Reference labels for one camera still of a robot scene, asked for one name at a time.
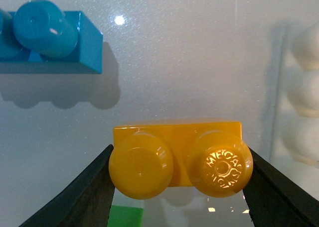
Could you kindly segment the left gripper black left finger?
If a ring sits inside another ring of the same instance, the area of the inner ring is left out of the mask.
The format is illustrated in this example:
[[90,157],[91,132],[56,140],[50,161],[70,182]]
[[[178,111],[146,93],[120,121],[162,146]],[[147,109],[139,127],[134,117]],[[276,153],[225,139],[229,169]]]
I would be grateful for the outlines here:
[[115,186],[109,174],[108,145],[61,193],[21,224],[22,227],[105,227]]

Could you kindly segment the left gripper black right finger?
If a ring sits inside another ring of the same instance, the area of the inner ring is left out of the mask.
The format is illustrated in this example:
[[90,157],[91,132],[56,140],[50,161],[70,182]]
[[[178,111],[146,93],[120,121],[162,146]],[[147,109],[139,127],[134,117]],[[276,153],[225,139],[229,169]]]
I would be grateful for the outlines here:
[[252,176],[243,189],[256,227],[317,227],[319,202],[255,151]]

